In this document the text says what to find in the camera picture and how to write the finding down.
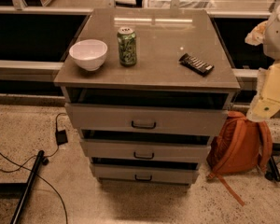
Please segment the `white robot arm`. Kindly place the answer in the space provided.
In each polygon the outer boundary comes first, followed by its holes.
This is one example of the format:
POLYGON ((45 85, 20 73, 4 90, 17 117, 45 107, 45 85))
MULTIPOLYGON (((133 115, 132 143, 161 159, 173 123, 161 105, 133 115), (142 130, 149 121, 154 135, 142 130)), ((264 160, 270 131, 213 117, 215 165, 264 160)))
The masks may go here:
POLYGON ((273 59, 268 69, 258 71, 257 94, 247 111, 247 118, 261 122, 280 110, 280 4, 270 18, 259 23, 245 38, 249 45, 263 45, 263 52, 273 59))

